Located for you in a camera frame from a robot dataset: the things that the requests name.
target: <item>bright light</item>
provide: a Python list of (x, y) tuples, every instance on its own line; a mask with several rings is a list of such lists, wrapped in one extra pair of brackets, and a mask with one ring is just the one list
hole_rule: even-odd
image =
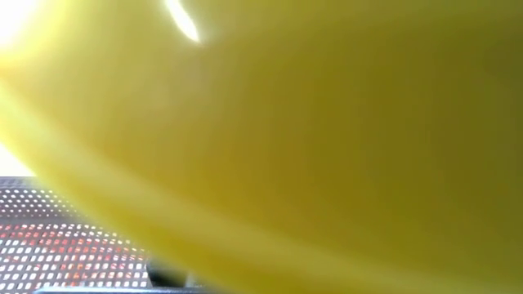
[(0, 143), (0, 176), (34, 176), (34, 174)]
[(166, 4), (180, 31), (194, 42), (199, 42), (198, 30), (194, 25), (194, 21), (181, 5), (181, 0), (166, 0)]
[(36, 11), (40, 0), (0, 0), (0, 47), (9, 46)]

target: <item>metal grate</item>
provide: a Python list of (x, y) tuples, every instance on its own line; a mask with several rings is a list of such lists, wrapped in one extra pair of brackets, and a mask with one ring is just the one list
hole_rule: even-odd
[(78, 217), (68, 201), (49, 189), (0, 189), (0, 219)]
[(80, 221), (66, 200), (28, 181), (0, 177), (0, 293), (148, 287), (143, 250)]

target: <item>yellow plastic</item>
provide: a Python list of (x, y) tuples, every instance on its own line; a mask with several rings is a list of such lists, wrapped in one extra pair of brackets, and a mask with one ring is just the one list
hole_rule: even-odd
[(225, 289), (522, 293), (522, 7), (51, 0), (0, 141)]

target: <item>yellow bowl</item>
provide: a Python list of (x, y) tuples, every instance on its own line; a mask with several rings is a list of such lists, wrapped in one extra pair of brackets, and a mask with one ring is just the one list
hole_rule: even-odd
[(246, 293), (521, 293), (518, 2), (50, 0), (0, 140)]

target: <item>perforated metal sheet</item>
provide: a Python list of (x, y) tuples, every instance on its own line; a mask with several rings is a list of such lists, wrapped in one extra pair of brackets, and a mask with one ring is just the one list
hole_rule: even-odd
[(145, 253), (89, 225), (32, 179), (0, 177), (0, 293), (48, 286), (148, 287)]

